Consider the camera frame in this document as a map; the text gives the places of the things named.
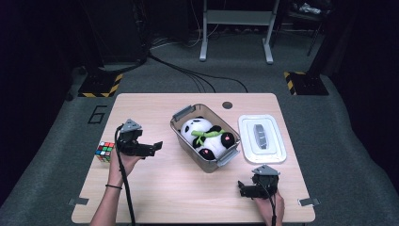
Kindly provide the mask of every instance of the panda plush toy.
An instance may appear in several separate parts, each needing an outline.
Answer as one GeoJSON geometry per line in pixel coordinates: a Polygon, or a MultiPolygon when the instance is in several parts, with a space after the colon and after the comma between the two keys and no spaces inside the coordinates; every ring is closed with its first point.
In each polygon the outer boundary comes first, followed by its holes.
{"type": "Polygon", "coordinates": [[[235,143],[232,133],[225,132],[219,125],[212,125],[203,117],[186,121],[181,134],[206,160],[218,158],[235,143]]]}

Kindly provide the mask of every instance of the hand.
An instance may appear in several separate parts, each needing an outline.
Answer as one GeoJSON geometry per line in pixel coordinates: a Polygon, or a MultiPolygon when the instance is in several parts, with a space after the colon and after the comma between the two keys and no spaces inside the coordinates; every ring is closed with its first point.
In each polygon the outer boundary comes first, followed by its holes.
{"type": "MultiPolygon", "coordinates": [[[[124,153],[120,153],[120,158],[122,160],[123,166],[126,171],[126,176],[128,176],[133,168],[135,167],[138,160],[142,159],[141,156],[129,156],[124,153]]],[[[108,184],[112,186],[122,186],[123,180],[120,172],[120,162],[118,160],[118,154],[115,148],[111,153],[111,162],[109,165],[109,174],[108,174],[108,184]]]]}
{"type": "MultiPolygon", "coordinates": [[[[267,226],[272,225],[273,209],[269,199],[254,198],[259,212],[267,226]]],[[[282,225],[282,218],[284,217],[284,199],[277,190],[275,196],[272,197],[273,203],[276,205],[276,226],[282,225]]]]}

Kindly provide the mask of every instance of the black cable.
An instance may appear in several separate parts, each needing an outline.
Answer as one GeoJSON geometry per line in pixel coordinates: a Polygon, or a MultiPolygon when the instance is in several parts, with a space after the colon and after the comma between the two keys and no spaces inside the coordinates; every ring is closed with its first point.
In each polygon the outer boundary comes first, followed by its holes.
{"type": "Polygon", "coordinates": [[[165,64],[165,65],[169,66],[170,68],[175,69],[175,70],[177,70],[177,71],[179,71],[181,73],[184,73],[184,74],[186,74],[188,76],[190,76],[190,75],[195,76],[196,78],[198,78],[198,79],[204,81],[205,83],[207,83],[213,89],[214,92],[216,92],[216,91],[215,91],[215,88],[211,85],[211,83],[209,83],[204,78],[200,77],[200,75],[201,76],[205,76],[205,77],[215,78],[215,79],[226,79],[226,80],[235,81],[235,82],[239,83],[245,89],[246,92],[248,92],[247,87],[239,80],[236,80],[236,79],[233,79],[233,78],[227,78],[227,77],[212,76],[212,75],[205,74],[205,73],[195,73],[193,71],[178,67],[178,66],[170,64],[170,63],[167,63],[164,60],[152,55],[151,53],[149,53],[149,58],[152,58],[153,60],[155,60],[155,61],[157,61],[159,63],[165,64]]]}
{"type": "Polygon", "coordinates": [[[120,131],[120,128],[122,128],[123,125],[117,128],[117,131],[115,132],[115,150],[117,151],[117,156],[118,160],[120,162],[120,173],[122,174],[122,180],[125,185],[125,190],[126,190],[126,199],[127,199],[127,204],[129,206],[129,213],[130,213],[130,219],[132,221],[132,225],[136,225],[136,219],[135,219],[135,212],[133,211],[133,205],[132,205],[132,197],[130,195],[130,188],[129,188],[129,182],[127,181],[127,175],[126,175],[126,170],[123,166],[122,159],[120,158],[120,151],[118,149],[118,131],[120,131]]]}
{"type": "MultiPolygon", "coordinates": [[[[119,63],[118,59],[115,57],[115,55],[112,53],[111,49],[110,49],[110,48],[108,47],[108,45],[105,43],[103,37],[100,35],[100,33],[97,31],[97,29],[95,29],[94,23],[92,22],[92,19],[91,19],[89,13],[88,13],[88,10],[86,9],[85,3],[84,3],[82,0],[80,0],[80,1],[79,1],[79,4],[80,4],[80,6],[82,7],[83,11],[85,12],[85,14],[86,14],[86,16],[87,16],[87,18],[88,18],[88,23],[89,23],[90,26],[91,26],[91,30],[97,35],[97,37],[100,39],[100,41],[102,42],[102,44],[104,45],[104,47],[106,48],[106,50],[109,52],[109,54],[119,63]]],[[[117,70],[113,70],[113,71],[101,70],[101,69],[99,69],[99,68],[97,68],[97,69],[98,69],[99,72],[102,72],[102,73],[113,73],[113,74],[116,73],[116,74],[120,74],[120,73],[127,73],[127,72],[129,72],[129,71],[131,71],[131,70],[133,70],[133,69],[136,69],[136,68],[138,68],[139,66],[143,65],[144,63],[145,63],[145,59],[139,59],[137,62],[135,62],[134,65],[128,66],[128,67],[125,67],[125,68],[122,68],[122,69],[117,69],[117,70]]]]}
{"type": "Polygon", "coordinates": [[[270,204],[272,205],[272,210],[273,210],[273,217],[272,217],[272,225],[271,226],[276,226],[276,205],[273,202],[272,197],[270,196],[269,192],[266,189],[266,186],[262,185],[264,191],[266,192],[267,196],[269,197],[270,204]]]}
{"type": "Polygon", "coordinates": [[[155,61],[157,61],[157,62],[159,62],[159,63],[165,64],[165,65],[167,65],[168,67],[170,67],[170,68],[172,68],[172,69],[174,69],[174,70],[177,70],[177,71],[179,71],[179,72],[181,72],[181,73],[184,73],[185,75],[187,75],[188,77],[190,77],[190,78],[192,78],[192,79],[196,79],[197,81],[199,81],[198,79],[200,79],[200,80],[204,81],[205,83],[207,83],[207,84],[212,88],[212,90],[213,90],[214,92],[216,92],[214,86],[212,86],[211,83],[209,83],[209,82],[206,81],[205,79],[201,78],[200,76],[196,75],[196,73],[190,72],[189,70],[180,68],[180,67],[178,67],[178,66],[176,66],[176,65],[167,63],[167,62],[163,61],[162,59],[160,59],[160,58],[158,58],[158,57],[156,57],[156,56],[154,56],[154,55],[152,55],[152,54],[149,54],[149,58],[152,58],[153,60],[155,60],[155,61]]]}
{"type": "Polygon", "coordinates": [[[203,92],[206,92],[205,87],[202,85],[202,83],[199,81],[199,79],[196,76],[193,76],[193,75],[190,75],[190,74],[187,74],[187,76],[190,77],[193,80],[193,82],[196,84],[197,89],[199,90],[199,92],[201,92],[199,84],[202,86],[203,92]]]}

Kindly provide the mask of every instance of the cable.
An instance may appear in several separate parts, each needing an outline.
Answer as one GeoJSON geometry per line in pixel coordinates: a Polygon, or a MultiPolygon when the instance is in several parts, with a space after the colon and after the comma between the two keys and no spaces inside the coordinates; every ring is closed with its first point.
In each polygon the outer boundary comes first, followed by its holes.
{"type": "Polygon", "coordinates": [[[233,78],[227,78],[227,77],[212,76],[212,75],[205,74],[205,73],[195,73],[193,71],[190,71],[190,70],[187,70],[187,69],[184,69],[184,68],[180,68],[180,67],[178,67],[176,65],[167,63],[167,62],[159,59],[158,57],[154,56],[151,53],[149,53],[148,57],[152,58],[153,60],[155,60],[155,61],[157,61],[159,63],[165,64],[165,65],[169,66],[170,68],[172,68],[174,70],[177,70],[177,71],[179,71],[181,73],[184,73],[184,74],[186,74],[187,76],[189,76],[191,78],[195,77],[196,79],[202,80],[203,82],[207,83],[212,88],[212,90],[214,92],[216,92],[214,86],[212,86],[212,84],[210,82],[208,82],[207,80],[205,80],[201,76],[211,77],[211,78],[215,78],[215,79],[226,79],[226,80],[235,81],[235,82],[239,83],[245,89],[246,92],[248,92],[247,87],[242,82],[240,82],[239,80],[236,80],[236,79],[233,79],[233,78]]]}
{"type": "Polygon", "coordinates": [[[202,86],[203,92],[206,92],[205,87],[202,85],[202,83],[199,81],[199,79],[196,76],[193,76],[191,74],[188,74],[187,76],[190,77],[194,81],[194,83],[196,84],[197,89],[199,90],[199,92],[201,92],[199,84],[202,86]]]}
{"type": "Polygon", "coordinates": [[[277,216],[276,216],[276,205],[274,204],[272,197],[270,196],[269,192],[267,191],[266,186],[262,185],[262,187],[263,187],[264,191],[266,192],[267,196],[269,197],[270,204],[272,205],[273,217],[272,217],[272,225],[271,226],[276,226],[276,218],[277,218],[277,216]]]}
{"type": "MultiPolygon", "coordinates": [[[[112,53],[112,51],[111,51],[111,49],[109,48],[109,46],[105,43],[103,37],[100,35],[100,33],[98,32],[98,30],[95,29],[94,23],[93,23],[93,21],[92,21],[90,15],[89,15],[89,13],[88,13],[87,6],[85,5],[84,1],[80,0],[79,3],[80,3],[80,5],[81,5],[83,11],[85,12],[85,14],[86,14],[86,16],[87,16],[87,18],[88,18],[88,23],[90,24],[90,26],[91,26],[91,28],[92,28],[92,31],[97,35],[97,37],[99,38],[99,40],[101,41],[101,43],[104,45],[104,47],[106,48],[106,50],[109,52],[109,54],[116,60],[117,63],[120,63],[120,62],[118,61],[118,58],[112,53]]],[[[141,33],[142,33],[142,32],[140,31],[140,29],[141,29],[141,27],[138,26],[139,38],[140,38],[140,40],[141,40],[141,43],[144,43],[144,42],[142,41],[142,37],[140,36],[141,33]]],[[[131,71],[131,70],[133,70],[133,69],[135,69],[135,68],[138,68],[138,67],[141,66],[144,62],[145,62],[145,60],[138,60],[137,63],[136,63],[135,65],[128,66],[128,67],[126,67],[126,68],[122,68],[122,69],[118,69],[118,70],[114,70],[114,71],[104,71],[104,72],[105,72],[105,73],[126,73],[126,72],[129,72],[129,71],[131,71]]]]}
{"type": "Polygon", "coordinates": [[[196,19],[196,23],[197,23],[197,28],[199,30],[199,37],[197,38],[196,42],[192,45],[186,45],[186,47],[193,47],[195,46],[198,42],[200,42],[201,38],[200,38],[200,23],[199,20],[197,18],[196,12],[194,10],[194,5],[193,5],[193,0],[190,1],[191,2],[191,9],[193,10],[193,14],[194,14],[194,18],[196,19]]]}
{"type": "MultiPolygon", "coordinates": [[[[226,0],[224,1],[224,3],[223,3],[223,9],[222,10],[225,10],[226,9],[226,0]]],[[[211,31],[211,33],[209,33],[209,35],[207,36],[207,38],[209,38],[212,34],[214,34],[214,32],[217,30],[217,28],[219,27],[219,24],[217,24],[216,25],[216,27],[214,28],[214,30],[213,31],[211,31]]]]}
{"type": "MultiPolygon", "coordinates": [[[[207,37],[208,37],[208,40],[218,40],[219,38],[226,38],[226,37],[231,37],[231,36],[242,36],[242,35],[249,35],[249,34],[251,34],[251,33],[248,33],[248,32],[246,32],[246,30],[244,30],[244,31],[241,31],[239,33],[235,32],[233,34],[224,34],[224,35],[220,35],[220,32],[217,32],[217,37],[211,37],[211,35],[208,35],[207,37]]],[[[159,38],[159,39],[160,40],[155,40],[152,43],[153,47],[151,47],[150,50],[157,49],[157,48],[160,48],[160,47],[164,47],[164,46],[167,46],[167,45],[170,45],[170,44],[182,44],[181,41],[165,42],[164,40],[168,40],[168,38],[162,38],[162,39],[159,38]]],[[[202,40],[202,38],[200,38],[199,40],[198,39],[189,40],[188,42],[198,42],[200,40],[202,40]]],[[[191,48],[194,45],[185,45],[184,44],[184,46],[191,48]]]]}
{"type": "MultiPolygon", "coordinates": [[[[117,142],[118,142],[118,131],[120,131],[122,126],[123,125],[119,126],[117,128],[117,130],[115,131],[115,144],[117,144],[117,142]]],[[[129,206],[130,218],[132,221],[132,225],[136,225],[135,212],[133,211],[132,197],[130,195],[129,182],[127,181],[126,170],[123,166],[122,159],[120,158],[120,150],[118,149],[118,145],[115,145],[115,150],[117,151],[118,161],[120,162],[120,173],[122,174],[122,180],[125,185],[126,199],[127,199],[127,203],[129,206]]]]}

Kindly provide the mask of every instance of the dark background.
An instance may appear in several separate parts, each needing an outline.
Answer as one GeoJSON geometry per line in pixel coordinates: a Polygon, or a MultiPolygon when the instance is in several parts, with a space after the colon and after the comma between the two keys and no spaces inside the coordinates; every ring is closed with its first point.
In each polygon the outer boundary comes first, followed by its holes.
{"type": "MultiPolygon", "coordinates": [[[[108,11],[106,15],[100,13],[104,10],[101,2],[84,2],[84,7],[77,0],[35,3],[7,0],[2,4],[0,84],[4,88],[1,97],[4,110],[0,116],[3,155],[0,163],[3,179],[1,203],[46,138],[68,94],[72,69],[102,67],[112,61],[135,61],[143,54],[145,57],[142,41],[148,45],[148,40],[156,34],[184,41],[195,27],[190,1],[168,3],[149,0],[148,5],[143,5],[148,20],[145,26],[138,24],[129,10],[132,1],[112,2],[116,4],[113,7],[118,8],[117,13],[108,11]],[[109,21],[118,21],[118,26],[113,27],[107,23],[109,21]],[[119,39],[108,37],[109,42],[104,40],[107,45],[101,44],[102,40],[96,37],[97,32],[106,34],[106,29],[111,28],[122,32],[118,34],[119,39]]],[[[215,7],[223,3],[212,2],[215,7]]],[[[230,6],[259,8],[258,2],[253,1],[249,5],[232,1],[230,6]]],[[[194,1],[200,24],[201,3],[194,1]]],[[[336,1],[335,4],[338,18],[341,16],[349,20],[355,15],[355,22],[340,64],[334,68],[335,73],[330,78],[343,97],[353,130],[398,189],[399,150],[396,142],[399,136],[396,128],[399,112],[395,94],[399,84],[399,20],[396,13],[399,4],[388,0],[354,1],[350,5],[336,1]],[[347,12],[348,6],[353,14],[343,13],[343,8],[347,12]]],[[[326,33],[326,39],[333,37],[333,40],[339,40],[342,34],[338,32],[340,35],[337,35],[334,31],[340,31],[347,24],[334,24],[334,20],[331,23],[330,26],[335,29],[326,33]]],[[[335,41],[323,43],[313,64],[322,69],[327,61],[333,60],[331,51],[335,47],[335,41]]]]}

